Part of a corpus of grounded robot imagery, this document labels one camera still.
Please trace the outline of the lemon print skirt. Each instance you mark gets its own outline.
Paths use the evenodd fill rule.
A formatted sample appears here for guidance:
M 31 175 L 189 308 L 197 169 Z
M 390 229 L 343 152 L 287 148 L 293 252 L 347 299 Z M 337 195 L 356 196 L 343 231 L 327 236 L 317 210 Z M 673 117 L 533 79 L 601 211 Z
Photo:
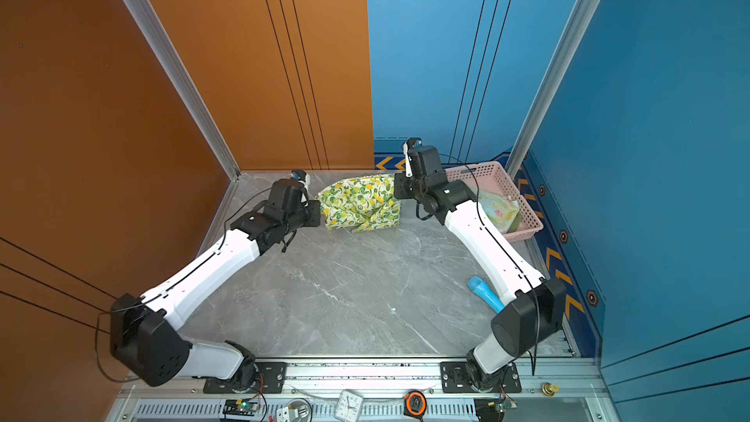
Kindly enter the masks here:
M 323 189 L 316 199 L 330 231 L 372 232 L 400 226 L 393 174 L 344 179 Z

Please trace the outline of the pink plastic basket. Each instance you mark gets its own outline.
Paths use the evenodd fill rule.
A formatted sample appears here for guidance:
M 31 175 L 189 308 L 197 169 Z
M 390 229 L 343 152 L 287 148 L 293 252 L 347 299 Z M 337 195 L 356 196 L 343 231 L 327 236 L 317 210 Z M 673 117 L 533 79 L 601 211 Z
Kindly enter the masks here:
M 532 210 L 499 161 L 447 168 L 449 181 L 463 180 L 479 193 L 480 207 L 509 242 L 529 240 L 543 230 Z

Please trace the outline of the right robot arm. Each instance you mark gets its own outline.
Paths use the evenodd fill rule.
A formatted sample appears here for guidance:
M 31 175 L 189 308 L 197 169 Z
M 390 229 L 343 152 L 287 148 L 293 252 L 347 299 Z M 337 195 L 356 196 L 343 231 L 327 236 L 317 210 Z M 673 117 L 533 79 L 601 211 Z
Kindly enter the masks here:
M 437 148 L 419 138 L 403 145 L 404 172 L 396 174 L 395 196 L 413 199 L 425 219 L 437 219 L 467 247 L 480 264 L 502 304 L 490 334 L 466 357 L 468 384 L 479 392 L 501 385 L 516 359 L 537 361 L 538 345 L 563 329 L 566 283 L 546 279 L 523 259 L 480 206 L 476 170 L 469 183 L 449 179 Z

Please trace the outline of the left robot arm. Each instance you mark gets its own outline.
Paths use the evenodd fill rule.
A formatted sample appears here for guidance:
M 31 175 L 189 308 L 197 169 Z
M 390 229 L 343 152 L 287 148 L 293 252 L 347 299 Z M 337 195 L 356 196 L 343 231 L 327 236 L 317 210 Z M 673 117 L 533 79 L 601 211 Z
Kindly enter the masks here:
M 242 214 L 222 237 L 164 283 L 111 306 L 109 351 L 150 387 L 175 378 L 216 380 L 234 392 L 251 391 L 259 369 L 254 354 L 234 341 L 195 340 L 180 332 L 193 312 L 243 267 L 276 245 L 287 248 L 300 228 L 320 225 L 320 202 L 310 177 L 295 170 L 267 190 L 268 198 Z

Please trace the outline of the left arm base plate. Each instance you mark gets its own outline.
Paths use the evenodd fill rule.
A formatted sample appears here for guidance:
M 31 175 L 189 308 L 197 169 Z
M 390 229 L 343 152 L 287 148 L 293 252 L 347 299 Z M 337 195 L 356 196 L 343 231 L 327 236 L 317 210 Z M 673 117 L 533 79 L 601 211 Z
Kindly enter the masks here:
M 287 371 L 285 361 L 254 361 L 240 365 L 237 373 L 228 380 L 207 378 L 204 394 L 280 394 Z

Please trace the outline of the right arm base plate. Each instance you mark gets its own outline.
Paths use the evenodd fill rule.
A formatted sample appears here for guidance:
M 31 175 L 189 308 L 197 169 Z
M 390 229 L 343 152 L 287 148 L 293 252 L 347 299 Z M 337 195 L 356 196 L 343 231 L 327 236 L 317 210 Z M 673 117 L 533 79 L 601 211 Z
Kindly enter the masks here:
M 515 363 L 505 365 L 494 373 L 485 373 L 477 363 L 470 361 L 442 361 L 439 369 L 443 392 L 447 394 L 519 394 L 523 390 Z

